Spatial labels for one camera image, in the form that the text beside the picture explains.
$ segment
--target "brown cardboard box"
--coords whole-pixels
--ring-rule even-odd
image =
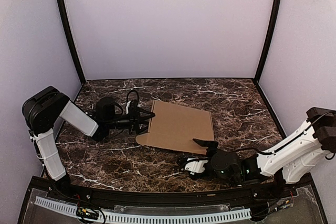
[[[214,140],[211,113],[172,103],[154,101],[148,133],[137,136],[138,144],[181,152],[205,154],[193,138]]]

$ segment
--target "black metal beam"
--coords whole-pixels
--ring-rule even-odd
[[[259,85],[259,82],[258,82],[257,80],[254,79],[254,80],[253,80],[253,83],[254,83],[254,85],[256,86],[256,89],[258,90],[258,92],[259,92],[259,94],[260,94],[262,100],[264,101],[264,103],[265,103],[265,105],[266,105],[266,107],[267,107],[267,109],[268,109],[268,112],[270,113],[270,115],[271,115],[271,117],[272,117],[272,119],[273,119],[273,121],[274,121],[274,123],[275,123],[275,125],[276,125],[276,127],[277,127],[277,129],[278,129],[278,131],[279,131],[279,133],[280,133],[280,135],[281,135],[281,137],[282,137],[282,138],[286,138],[287,136],[286,136],[286,134],[285,134],[284,128],[282,128],[282,126],[281,126],[281,124],[280,124],[280,121],[279,121],[277,115],[275,114],[275,112],[274,112],[274,110],[273,110],[271,104],[270,104],[269,101],[267,100],[267,98],[266,98],[266,96],[265,96],[263,90],[261,89],[261,87],[260,87],[260,85]]]
[[[278,17],[279,6],[280,6],[280,0],[273,0],[272,12],[271,12],[271,17],[269,19],[269,24],[268,24],[268,29],[267,29],[267,33],[266,33],[265,42],[264,42],[264,47],[263,47],[263,51],[261,52],[257,72],[256,72],[256,75],[254,77],[254,79],[257,82],[260,81],[261,74],[263,73],[266,58],[267,58],[267,55],[268,55],[268,50],[269,50],[269,47],[271,45],[273,32],[274,32],[275,24],[276,24],[277,17]]]
[[[79,80],[83,85],[86,82],[86,79],[85,79],[85,76],[84,76],[83,69],[80,65],[79,57],[78,57],[78,54],[77,54],[77,51],[76,51],[75,42],[74,42],[74,39],[72,37],[72,33],[71,33],[70,25],[69,25],[69,19],[68,19],[67,11],[66,11],[66,8],[65,8],[64,0],[57,0],[57,4],[58,4],[58,9],[59,9],[59,14],[61,16],[62,24],[63,24],[64,33],[65,33],[65,36],[67,38],[68,46],[69,46],[69,49],[70,49],[71,57],[72,57],[72,60],[74,62],[73,64],[75,65]]]

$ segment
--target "black vertical post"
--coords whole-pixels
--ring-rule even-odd
[[[63,24],[64,33],[65,33],[65,36],[67,38],[68,46],[69,46],[69,49],[70,49],[71,57],[72,57],[72,60],[74,62],[73,64],[75,65],[79,80],[80,80],[81,84],[83,85],[86,82],[86,79],[85,79],[85,76],[84,76],[83,69],[80,65],[79,57],[78,57],[78,54],[77,54],[77,51],[76,51],[75,42],[74,42],[74,39],[72,37],[72,33],[71,33],[70,25],[69,25],[69,19],[68,19],[67,11],[66,11],[66,8],[65,8],[64,0],[57,0],[57,4],[58,4],[58,9],[59,9],[59,13],[60,13],[60,16],[61,16],[62,24]]]
[[[274,32],[275,24],[276,24],[277,17],[278,17],[279,6],[280,6],[280,0],[273,0],[272,12],[271,12],[271,17],[269,19],[269,24],[268,24],[268,29],[267,29],[267,33],[266,33],[265,42],[264,42],[264,47],[263,47],[263,51],[262,51],[261,56],[260,56],[260,61],[259,61],[259,65],[258,65],[258,68],[257,68],[257,72],[256,72],[256,75],[254,77],[256,82],[260,81],[261,74],[263,73],[266,58],[267,58],[267,55],[268,55],[268,50],[269,50],[269,47],[271,45],[273,32]]]

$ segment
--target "dark marble surface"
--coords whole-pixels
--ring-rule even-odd
[[[215,140],[227,151],[253,146],[265,150],[281,136],[258,91],[249,79],[140,79],[88,81],[75,103],[89,114],[102,97],[113,96],[125,107],[127,92],[140,94],[140,106],[150,110],[162,100],[212,113]],[[183,153],[138,145],[134,135],[111,131],[96,143],[65,124],[58,149],[75,185],[141,192],[191,192],[229,188],[216,178],[191,180],[180,172]],[[248,157],[254,151],[239,153]]]

